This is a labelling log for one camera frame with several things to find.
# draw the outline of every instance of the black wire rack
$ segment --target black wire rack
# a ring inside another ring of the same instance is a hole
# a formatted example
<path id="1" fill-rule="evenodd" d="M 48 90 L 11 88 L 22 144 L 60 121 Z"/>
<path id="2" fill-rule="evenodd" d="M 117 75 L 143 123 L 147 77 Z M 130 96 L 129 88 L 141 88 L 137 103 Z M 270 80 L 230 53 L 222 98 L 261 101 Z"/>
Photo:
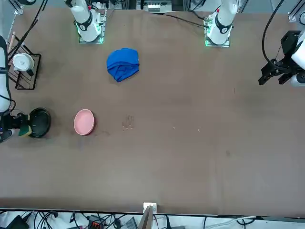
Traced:
<path id="1" fill-rule="evenodd" d="M 11 39 L 11 42 L 13 44 L 8 43 L 8 49 L 14 49 L 15 45 L 20 41 L 20 39 L 13 33 L 14 36 Z M 36 86 L 36 80 L 38 71 L 40 68 L 40 62 L 41 62 L 41 54 L 39 53 L 32 53 L 32 51 L 23 44 L 21 47 L 18 48 L 17 52 L 15 54 L 20 53 L 26 53 L 32 57 L 34 60 L 34 67 L 32 68 L 32 74 L 28 74 L 27 72 L 22 72 L 19 70 L 16 70 L 13 65 L 13 58 L 11 58 L 11 61 L 9 62 L 9 79 L 12 80 L 15 83 L 15 88 L 17 90 L 34 90 Z"/>

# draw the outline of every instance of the tabletop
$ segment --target tabletop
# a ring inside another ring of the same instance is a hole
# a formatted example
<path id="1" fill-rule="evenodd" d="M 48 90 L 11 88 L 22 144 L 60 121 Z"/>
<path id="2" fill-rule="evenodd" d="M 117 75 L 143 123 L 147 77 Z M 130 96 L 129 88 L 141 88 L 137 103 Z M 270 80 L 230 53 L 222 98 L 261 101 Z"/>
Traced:
<path id="1" fill-rule="evenodd" d="M 16 18 L 17 36 L 36 10 Z M 68 8 L 47 7 L 27 37 L 41 70 L 34 91 L 11 85 L 12 98 L 26 113 L 47 108 L 52 126 L 1 144 L 1 207 L 141 212 L 156 202 L 163 213 L 304 216 L 304 89 L 258 85 L 270 14 L 237 14 L 230 48 L 205 47 L 201 27 L 171 17 L 108 15 L 102 45 L 78 44 Z M 270 59 L 293 28 L 275 16 Z M 140 71 L 116 83 L 106 59 L 122 47 L 138 51 Z M 73 128 L 83 108 L 97 123 L 89 136 Z"/>

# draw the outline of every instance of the blue cloth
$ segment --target blue cloth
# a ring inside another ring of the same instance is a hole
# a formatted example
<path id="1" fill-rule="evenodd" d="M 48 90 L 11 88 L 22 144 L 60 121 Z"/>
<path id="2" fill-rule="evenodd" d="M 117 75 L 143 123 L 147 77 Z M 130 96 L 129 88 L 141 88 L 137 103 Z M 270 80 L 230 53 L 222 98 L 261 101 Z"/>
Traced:
<path id="1" fill-rule="evenodd" d="M 112 52 L 106 64 L 109 74 L 121 82 L 139 71 L 139 55 L 134 49 L 122 48 Z"/>

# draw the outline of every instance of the pink plastic bowl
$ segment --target pink plastic bowl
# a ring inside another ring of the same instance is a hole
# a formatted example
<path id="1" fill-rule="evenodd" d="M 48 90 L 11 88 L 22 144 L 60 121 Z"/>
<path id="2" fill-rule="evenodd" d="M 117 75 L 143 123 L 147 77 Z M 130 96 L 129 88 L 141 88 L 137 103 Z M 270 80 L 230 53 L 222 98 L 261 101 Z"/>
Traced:
<path id="1" fill-rule="evenodd" d="M 74 119 L 74 129 L 79 135 L 88 135 L 94 127 L 94 116 L 90 110 L 79 111 Z"/>

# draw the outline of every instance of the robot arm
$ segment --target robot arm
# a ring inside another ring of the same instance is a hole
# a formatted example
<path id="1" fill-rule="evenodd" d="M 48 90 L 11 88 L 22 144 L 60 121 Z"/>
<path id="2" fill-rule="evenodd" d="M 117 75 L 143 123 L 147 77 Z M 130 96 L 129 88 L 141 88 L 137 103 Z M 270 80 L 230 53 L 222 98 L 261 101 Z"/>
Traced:
<path id="1" fill-rule="evenodd" d="M 280 61 L 272 59 L 262 68 L 260 85 L 271 77 L 280 76 L 279 84 L 287 81 L 293 86 L 305 86 L 305 32 L 288 31 L 281 39 L 284 58 Z"/>
<path id="2" fill-rule="evenodd" d="M 100 14 L 93 9 L 89 10 L 85 0 L 64 1 L 74 16 L 81 38 L 85 42 L 94 41 L 102 31 Z"/>
<path id="3" fill-rule="evenodd" d="M 0 36 L 0 116 L 2 116 L 10 107 L 10 90 L 8 80 L 8 54 L 6 43 L 3 37 Z"/>
<path id="4" fill-rule="evenodd" d="M 227 41 L 237 11 L 236 0 L 222 0 L 221 6 L 212 14 L 213 24 L 207 36 L 214 44 L 221 45 Z"/>

